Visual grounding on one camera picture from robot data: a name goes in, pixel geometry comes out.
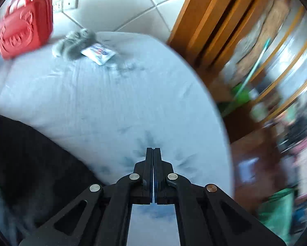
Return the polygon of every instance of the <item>green bag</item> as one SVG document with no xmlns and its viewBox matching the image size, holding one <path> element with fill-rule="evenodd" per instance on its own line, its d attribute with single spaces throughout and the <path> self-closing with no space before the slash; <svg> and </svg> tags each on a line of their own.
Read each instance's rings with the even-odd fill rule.
<svg viewBox="0 0 307 246">
<path fill-rule="evenodd" d="M 290 242 L 293 206 L 294 190 L 284 189 L 274 193 L 258 209 L 258 220 L 286 244 Z"/>
</svg>

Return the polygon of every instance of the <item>wall socket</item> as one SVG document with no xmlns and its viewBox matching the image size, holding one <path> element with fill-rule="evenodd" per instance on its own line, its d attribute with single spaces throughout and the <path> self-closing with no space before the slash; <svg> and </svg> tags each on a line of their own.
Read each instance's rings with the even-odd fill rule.
<svg viewBox="0 0 307 246">
<path fill-rule="evenodd" d="M 78 7 L 78 0 L 59 0 L 53 2 L 53 12 L 59 13 L 62 11 L 73 10 Z"/>
</svg>

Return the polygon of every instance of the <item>red plastic lunch box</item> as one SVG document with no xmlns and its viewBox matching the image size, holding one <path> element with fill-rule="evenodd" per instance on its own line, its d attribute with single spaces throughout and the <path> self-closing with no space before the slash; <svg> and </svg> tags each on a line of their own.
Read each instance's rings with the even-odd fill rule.
<svg viewBox="0 0 307 246">
<path fill-rule="evenodd" d="M 17 8 L 21 2 L 24 6 Z M 52 0 L 13 0 L 0 20 L 0 53 L 10 59 L 38 49 L 48 41 L 52 30 Z"/>
</svg>

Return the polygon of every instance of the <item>metal pin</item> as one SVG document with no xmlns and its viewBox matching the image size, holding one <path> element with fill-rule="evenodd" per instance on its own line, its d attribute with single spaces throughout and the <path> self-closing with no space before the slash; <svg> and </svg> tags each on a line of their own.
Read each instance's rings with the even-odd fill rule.
<svg viewBox="0 0 307 246">
<path fill-rule="evenodd" d="M 90 186 L 90 191 L 91 191 L 91 192 L 96 192 L 96 191 L 98 191 L 98 190 L 100 190 L 100 185 L 98 185 L 98 184 L 93 184 L 93 185 Z"/>
<path fill-rule="evenodd" d="M 209 192 L 215 192 L 217 190 L 217 187 L 214 184 L 209 184 L 206 188 Z"/>
<path fill-rule="evenodd" d="M 176 180 L 178 178 L 178 175 L 175 173 L 170 173 L 167 176 L 170 180 Z"/>
<path fill-rule="evenodd" d="M 137 180 L 140 178 L 140 175 L 139 174 L 136 174 L 136 173 L 132 173 L 131 175 L 129 175 L 129 178 L 131 180 Z"/>
</svg>

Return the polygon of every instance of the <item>white bed sheet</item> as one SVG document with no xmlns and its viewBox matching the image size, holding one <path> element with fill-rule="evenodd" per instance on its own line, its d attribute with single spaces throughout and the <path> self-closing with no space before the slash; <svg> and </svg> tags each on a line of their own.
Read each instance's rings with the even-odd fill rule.
<svg viewBox="0 0 307 246">
<path fill-rule="evenodd" d="M 51 45 L 0 57 L 0 114 L 34 127 L 107 184 L 159 147 L 176 173 L 232 196 L 228 137 L 192 68 L 150 36 L 97 36 L 118 52 L 104 66 L 54 58 Z M 134 206 L 128 245 L 158 244 L 179 245 L 173 206 Z"/>
</svg>

